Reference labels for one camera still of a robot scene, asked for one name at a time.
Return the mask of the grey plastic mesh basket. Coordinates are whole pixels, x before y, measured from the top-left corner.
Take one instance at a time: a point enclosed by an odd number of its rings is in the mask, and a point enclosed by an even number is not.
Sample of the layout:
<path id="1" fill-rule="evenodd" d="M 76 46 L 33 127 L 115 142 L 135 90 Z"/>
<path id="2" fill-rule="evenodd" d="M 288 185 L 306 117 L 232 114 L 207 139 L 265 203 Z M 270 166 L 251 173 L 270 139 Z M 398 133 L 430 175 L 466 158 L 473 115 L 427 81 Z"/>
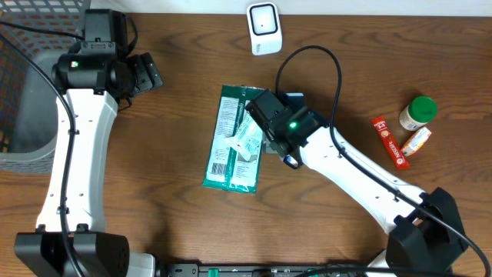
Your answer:
<path id="1" fill-rule="evenodd" d="M 1 3 L 1 168 L 48 174 L 57 133 L 56 96 L 32 68 L 46 75 L 82 35 L 81 0 L 8 0 Z"/>

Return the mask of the small orange box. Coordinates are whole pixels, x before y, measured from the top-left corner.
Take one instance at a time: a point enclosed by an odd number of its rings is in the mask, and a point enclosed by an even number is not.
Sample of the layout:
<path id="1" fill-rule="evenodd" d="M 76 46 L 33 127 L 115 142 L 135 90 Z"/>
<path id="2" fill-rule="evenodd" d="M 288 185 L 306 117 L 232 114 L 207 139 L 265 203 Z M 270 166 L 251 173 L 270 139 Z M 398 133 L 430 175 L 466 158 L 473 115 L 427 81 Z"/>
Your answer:
<path id="1" fill-rule="evenodd" d="M 413 155 L 425 144 L 431 134 L 432 132 L 427 127 L 419 128 L 402 146 L 403 155 Z"/>

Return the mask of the blue white yogurt cup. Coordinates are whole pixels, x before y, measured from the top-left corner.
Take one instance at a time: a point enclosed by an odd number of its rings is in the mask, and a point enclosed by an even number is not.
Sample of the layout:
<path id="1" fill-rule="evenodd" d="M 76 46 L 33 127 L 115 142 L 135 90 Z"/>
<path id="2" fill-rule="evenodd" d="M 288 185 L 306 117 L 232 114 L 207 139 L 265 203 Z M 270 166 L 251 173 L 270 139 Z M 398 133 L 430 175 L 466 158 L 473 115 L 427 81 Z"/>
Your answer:
<path id="1" fill-rule="evenodd" d="M 300 159 L 297 159 L 296 156 L 292 155 L 286 155 L 283 157 L 282 161 L 285 165 L 294 170 L 300 169 L 303 165 L 303 162 Z"/>

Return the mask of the white barcode scanner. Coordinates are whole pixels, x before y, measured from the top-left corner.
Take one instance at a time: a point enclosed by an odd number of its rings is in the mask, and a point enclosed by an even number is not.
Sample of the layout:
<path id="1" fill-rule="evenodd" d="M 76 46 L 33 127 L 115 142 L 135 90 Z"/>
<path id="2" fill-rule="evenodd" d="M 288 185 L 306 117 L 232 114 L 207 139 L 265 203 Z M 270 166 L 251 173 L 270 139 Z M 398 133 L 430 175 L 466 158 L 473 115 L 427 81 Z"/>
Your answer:
<path id="1" fill-rule="evenodd" d="M 247 7 L 246 16 L 253 55 L 270 55 L 282 49 L 283 37 L 278 7 L 273 2 L 259 2 Z"/>

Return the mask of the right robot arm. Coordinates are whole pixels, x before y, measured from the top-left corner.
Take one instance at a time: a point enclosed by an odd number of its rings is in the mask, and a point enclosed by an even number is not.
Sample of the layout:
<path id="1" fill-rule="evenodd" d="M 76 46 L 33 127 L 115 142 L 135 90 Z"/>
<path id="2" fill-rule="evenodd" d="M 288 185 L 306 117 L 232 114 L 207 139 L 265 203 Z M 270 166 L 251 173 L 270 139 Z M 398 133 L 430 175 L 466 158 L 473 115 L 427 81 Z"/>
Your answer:
<path id="1" fill-rule="evenodd" d="M 388 236 L 368 275 L 448 273 L 469 248 L 454 198 L 392 175 L 300 102 L 263 91 L 245 107 L 284 163 L 322 174 L 361 205 Z"/>

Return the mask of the green lid jar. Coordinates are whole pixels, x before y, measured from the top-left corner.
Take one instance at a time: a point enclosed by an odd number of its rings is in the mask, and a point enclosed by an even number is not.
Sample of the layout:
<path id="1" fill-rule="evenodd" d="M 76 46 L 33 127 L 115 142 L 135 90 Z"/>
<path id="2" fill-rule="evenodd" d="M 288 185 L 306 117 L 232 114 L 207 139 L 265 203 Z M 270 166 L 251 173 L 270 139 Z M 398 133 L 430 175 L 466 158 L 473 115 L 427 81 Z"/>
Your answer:
<path id="1" fill-rule="evenodd" d="M 437 115 L 437 103 L 428 96 L 418 96 L 399 115 L 401 126 L 408 131 L 417 131 Z"/>

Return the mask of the green white glove package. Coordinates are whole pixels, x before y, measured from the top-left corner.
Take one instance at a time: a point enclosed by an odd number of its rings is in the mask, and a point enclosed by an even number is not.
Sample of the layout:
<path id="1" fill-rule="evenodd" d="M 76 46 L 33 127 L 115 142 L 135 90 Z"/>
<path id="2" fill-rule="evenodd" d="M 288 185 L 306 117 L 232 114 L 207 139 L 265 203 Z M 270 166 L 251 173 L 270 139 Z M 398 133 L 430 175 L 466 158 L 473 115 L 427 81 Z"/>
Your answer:
<path id="1" fill-rule="evenodd" d="M 246 105 L 261 92 L 261 88 L 255 87 L 222 87 L 214 136 L 202 183 L 204 187 L 244 194 L 256 193 L 264 134 L 262 145 L 257 150 L 258 157 L 251 162 L 245 162 L 224 139 L 235 135 L 244 113 L 248 112 Z"/>

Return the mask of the red coffee stick sachet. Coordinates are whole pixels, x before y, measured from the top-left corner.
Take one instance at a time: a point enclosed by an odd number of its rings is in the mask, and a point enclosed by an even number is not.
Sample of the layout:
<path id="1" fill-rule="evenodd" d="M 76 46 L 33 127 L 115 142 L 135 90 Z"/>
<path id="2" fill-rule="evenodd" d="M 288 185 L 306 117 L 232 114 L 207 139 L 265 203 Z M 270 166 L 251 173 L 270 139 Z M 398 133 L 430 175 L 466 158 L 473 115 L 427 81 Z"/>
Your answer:
<path id="1" fill-rule="evenodd" d="M 383 116 L 373 118 L 371 119 L 371 123 L 376 129 L 381 141 L 384 144 L 384 147 L 392 158 L 397 169 L 408 169 L 410 164 L 398 148 L 397 142 L 394 139 L 391 130 L 388 128 L 385 118 Z"/>

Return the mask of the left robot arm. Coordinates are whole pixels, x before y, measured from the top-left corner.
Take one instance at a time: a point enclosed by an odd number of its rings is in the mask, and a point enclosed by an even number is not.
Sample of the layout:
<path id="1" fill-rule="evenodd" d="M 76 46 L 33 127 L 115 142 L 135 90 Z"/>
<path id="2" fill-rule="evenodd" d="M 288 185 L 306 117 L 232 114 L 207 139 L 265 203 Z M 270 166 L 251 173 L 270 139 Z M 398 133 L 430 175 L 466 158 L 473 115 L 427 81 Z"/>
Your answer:
<path id="1" fill-rule="evenodd" d="M 150 54 L 134 53 L 135 29 L 122 12 L 87 10 L 83 37 L 45 75 L 58 110 L 51 179 L 35 230 L 15 238 L 17 258 L 38 276 L 165 272 L 153 255 L 105 230 L 105 163 L 119 103 L 163 86 Z"/>

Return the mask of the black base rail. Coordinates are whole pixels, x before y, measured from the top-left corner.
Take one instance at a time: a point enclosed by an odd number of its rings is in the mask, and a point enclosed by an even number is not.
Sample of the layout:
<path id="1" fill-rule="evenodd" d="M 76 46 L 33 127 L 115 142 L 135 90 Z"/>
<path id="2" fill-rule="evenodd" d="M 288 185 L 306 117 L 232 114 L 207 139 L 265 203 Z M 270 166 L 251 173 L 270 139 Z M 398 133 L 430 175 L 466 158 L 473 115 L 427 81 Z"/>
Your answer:
<path id="1" fill-rule="evenodd" d="M 330 269 L 329 272 L 317 274 L 323 276 L 391 276 L 383 273 L 340 272 L 340 269 L 357 267 L 355 264 L 326 264 L 326 265 L 201 265 L 196 263 L 175 263 L 157 265 L 155 276 L 160 277 L 288 277 L 297 276 L 304 272 Z"/>

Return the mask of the white teal wipes packet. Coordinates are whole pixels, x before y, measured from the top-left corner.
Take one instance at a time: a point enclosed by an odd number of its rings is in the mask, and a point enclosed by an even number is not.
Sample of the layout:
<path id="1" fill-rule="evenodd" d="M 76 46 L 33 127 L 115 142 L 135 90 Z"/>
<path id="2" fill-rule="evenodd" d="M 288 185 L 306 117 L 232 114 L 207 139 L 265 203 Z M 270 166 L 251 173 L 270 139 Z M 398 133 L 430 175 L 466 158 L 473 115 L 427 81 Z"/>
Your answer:
<path id="1" fill-rule="evenodd" d="M 224 141 L 232 147 L 245 162 L 251 162 L 258 157 L 257 150 L 263 141 L 263 131 L 248 112 L 244 113 L 243 120 L 234 136 Z"/>

